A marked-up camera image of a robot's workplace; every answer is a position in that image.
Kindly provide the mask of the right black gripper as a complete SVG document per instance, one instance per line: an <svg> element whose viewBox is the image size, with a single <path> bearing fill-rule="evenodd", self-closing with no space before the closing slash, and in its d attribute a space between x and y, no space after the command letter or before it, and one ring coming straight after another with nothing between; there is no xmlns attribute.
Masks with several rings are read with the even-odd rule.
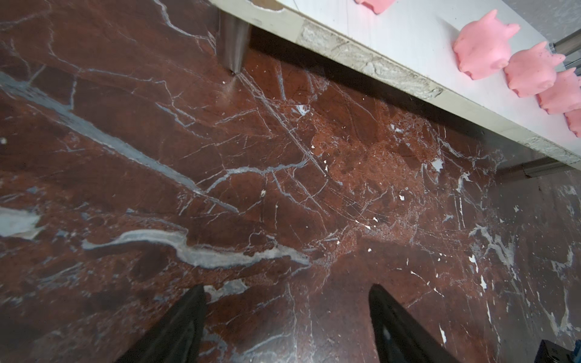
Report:
<svg viewBox="0 0 581 363"><path fill-rule="evenodd" d="M575 342L573 350L559 346L549 340L542 340L537 351L535 363L580 363L581 340Z"/></svg>

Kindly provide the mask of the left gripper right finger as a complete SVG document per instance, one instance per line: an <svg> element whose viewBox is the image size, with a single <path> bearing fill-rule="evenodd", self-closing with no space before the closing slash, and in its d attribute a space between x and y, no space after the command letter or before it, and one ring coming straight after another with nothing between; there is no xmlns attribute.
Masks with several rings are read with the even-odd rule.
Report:
<svg viewBox="0 0 581 363"><path fill-rule="evenodd" d="M369 291L369 309L379 361L458 361L379 284Z"/></svg>

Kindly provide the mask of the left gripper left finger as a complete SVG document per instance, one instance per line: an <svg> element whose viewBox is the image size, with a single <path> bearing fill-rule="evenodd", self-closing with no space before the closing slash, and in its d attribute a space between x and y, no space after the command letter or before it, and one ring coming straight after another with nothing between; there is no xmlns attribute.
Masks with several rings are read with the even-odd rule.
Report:
<svg viewBox="0 0 581 363"><path fill-rule="evenodd" d="M198 361L207 301L204 286L189 289L118 362Z"/></svg>

